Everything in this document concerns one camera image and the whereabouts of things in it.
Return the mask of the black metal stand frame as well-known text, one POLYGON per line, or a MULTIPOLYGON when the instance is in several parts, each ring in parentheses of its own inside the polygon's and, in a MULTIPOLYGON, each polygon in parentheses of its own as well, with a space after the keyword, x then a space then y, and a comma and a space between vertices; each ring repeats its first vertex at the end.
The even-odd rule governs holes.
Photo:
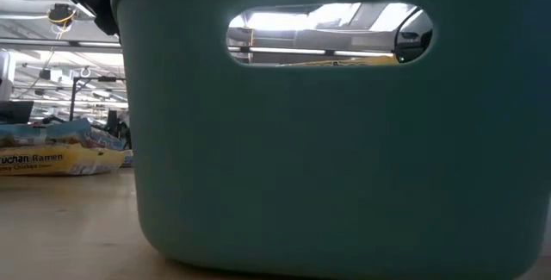
POLYGON ((118 81, 126 82, 126 78, 118 78, 118 77, 112 77, 112 76, 99 76, 99 77, 75 77, 72 79, 72 87, 71 87, 71 100, 70 100, 70 113, 69 113, 69 121, 74 120, 74 109, 76 104, 76 94, 83 88, 86 87, 86 85, 90 81, 98 81, 103 83, 116 83, 118 81), (80 80, 83 80, 85 83, 82 84, 79 88, 77 87, 78 82, 80 80))

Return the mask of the black monitor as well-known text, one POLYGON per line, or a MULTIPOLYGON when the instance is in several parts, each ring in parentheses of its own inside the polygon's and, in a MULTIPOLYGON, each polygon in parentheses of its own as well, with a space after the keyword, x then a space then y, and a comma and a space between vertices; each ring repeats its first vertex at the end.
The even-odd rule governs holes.
POLYGON ((33 101, 0 101, 0 124, 27 123, 33 106, 33 101))

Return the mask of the green plastic bin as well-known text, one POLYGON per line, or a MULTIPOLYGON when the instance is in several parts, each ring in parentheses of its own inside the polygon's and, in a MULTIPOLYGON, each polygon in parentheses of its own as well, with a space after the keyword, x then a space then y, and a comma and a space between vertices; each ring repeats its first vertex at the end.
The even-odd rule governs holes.
POLYGON ((139 223, 188 264, 336 279, 513 280, 551 196, 551 0, 111 0, 139 223), (241 65, 233 17, 421 6, 403 65, 241 65))

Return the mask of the person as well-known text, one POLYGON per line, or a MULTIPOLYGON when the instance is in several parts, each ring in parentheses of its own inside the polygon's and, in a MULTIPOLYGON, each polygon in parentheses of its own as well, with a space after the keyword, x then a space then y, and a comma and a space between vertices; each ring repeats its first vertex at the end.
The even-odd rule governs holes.
POLYGON ((130 127, 123 120, 118 120, 115 130, 115 136, 124 143, 123 149, 132 148, 132 138, 130 127))

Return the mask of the grey ceiling beam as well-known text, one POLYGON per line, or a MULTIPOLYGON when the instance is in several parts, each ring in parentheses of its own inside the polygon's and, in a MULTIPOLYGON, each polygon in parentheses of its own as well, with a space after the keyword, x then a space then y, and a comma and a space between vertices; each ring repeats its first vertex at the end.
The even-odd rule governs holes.
POLYGON ((61 52, 122 53, 119 43, 103 41, 0 38, 0 47, 25 50, 48 50, 53 47, 61 52))

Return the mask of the white pillar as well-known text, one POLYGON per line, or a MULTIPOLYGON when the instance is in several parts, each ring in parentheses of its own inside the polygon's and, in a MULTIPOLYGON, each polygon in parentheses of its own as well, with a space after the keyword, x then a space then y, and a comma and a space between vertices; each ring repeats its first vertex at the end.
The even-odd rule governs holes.
POLYGON ((0 101, 9 101, 15 79, 16 58, 4 50, 0 50, 0 101))

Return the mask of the yellow Maruchan chicken ramen pack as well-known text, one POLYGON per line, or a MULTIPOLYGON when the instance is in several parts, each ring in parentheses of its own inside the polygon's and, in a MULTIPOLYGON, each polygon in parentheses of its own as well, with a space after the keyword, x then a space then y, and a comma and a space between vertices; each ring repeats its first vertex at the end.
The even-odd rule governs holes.
POLYGON ((85 176, 110 173, 125 153, 80 144, 0 148, 0 176, 85 176))

